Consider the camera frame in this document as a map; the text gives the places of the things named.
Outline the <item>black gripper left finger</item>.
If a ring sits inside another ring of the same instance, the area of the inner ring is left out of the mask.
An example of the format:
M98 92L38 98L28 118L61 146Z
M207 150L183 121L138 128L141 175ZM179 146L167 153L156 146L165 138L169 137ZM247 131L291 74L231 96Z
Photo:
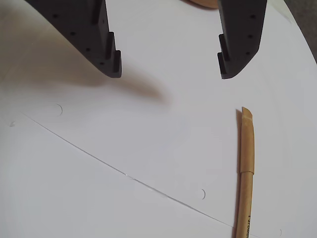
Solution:
M110 78L121 77L121 51L109 30L105 0L27 2L100 72Z

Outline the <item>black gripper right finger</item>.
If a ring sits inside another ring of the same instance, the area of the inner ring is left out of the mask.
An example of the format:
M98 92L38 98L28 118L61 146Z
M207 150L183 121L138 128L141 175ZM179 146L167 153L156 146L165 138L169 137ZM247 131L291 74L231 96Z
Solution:
M217 54L222 79L230 79L258 52L261 42L266 0L219 0L223 33Z

